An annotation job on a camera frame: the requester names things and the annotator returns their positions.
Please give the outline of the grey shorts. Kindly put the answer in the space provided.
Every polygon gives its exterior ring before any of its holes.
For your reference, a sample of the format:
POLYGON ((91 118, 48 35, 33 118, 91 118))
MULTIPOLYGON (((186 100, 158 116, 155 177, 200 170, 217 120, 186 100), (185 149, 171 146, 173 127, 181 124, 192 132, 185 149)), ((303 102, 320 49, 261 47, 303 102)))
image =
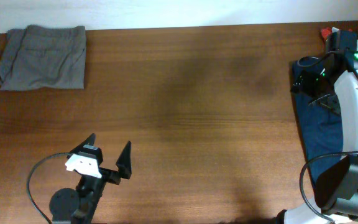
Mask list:
POLYGON ((0 89, 85 87, 86 29, 30 25, 7 32, 0 59, 0 89))

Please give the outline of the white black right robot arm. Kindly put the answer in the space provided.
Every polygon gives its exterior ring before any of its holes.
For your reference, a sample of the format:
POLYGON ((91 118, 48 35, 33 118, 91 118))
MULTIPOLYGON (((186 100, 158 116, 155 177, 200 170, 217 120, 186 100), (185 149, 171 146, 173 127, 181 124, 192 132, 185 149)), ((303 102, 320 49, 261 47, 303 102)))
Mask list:
POLYGON ((358 222, 358 36, 323 29, 325 53, 292 65, 291 93, 314 195, 274 223, 358 222))

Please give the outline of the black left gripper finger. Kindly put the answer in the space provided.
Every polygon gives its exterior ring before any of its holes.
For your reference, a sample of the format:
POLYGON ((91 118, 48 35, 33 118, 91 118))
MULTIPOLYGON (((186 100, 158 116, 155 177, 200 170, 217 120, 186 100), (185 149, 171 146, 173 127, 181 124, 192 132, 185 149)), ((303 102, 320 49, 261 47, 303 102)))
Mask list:
POLYGON ((132 165, 131 165, 131 142, 128 141, 122 150, 119 158, 116 161, 116 166, 118 168, 118 173, 123 179, 130 179, 132 175, 132 165))
POLYGON ((98 164, 103 162, 103 153, 99 147, 94 145, 96 140, 95 133, 90 134, 82 143, 70 151, 70 154, 90 157, 96 159, 98 164))

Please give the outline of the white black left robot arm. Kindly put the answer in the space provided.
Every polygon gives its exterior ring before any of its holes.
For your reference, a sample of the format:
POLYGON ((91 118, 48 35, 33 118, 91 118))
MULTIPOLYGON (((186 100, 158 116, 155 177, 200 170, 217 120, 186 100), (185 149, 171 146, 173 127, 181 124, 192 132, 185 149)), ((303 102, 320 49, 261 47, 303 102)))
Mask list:
POLYGON ((106 184, 118 185, 121 179, 130 179, 131 142, 127 142, 116 161, 117 170, 101 167, 102 149, 96 147, 96 135, 91 134, 69 152, 65 163, 67 171, 81 175, 75 189, 63 188, 50 199, 52 223, 91 223, 106 184))

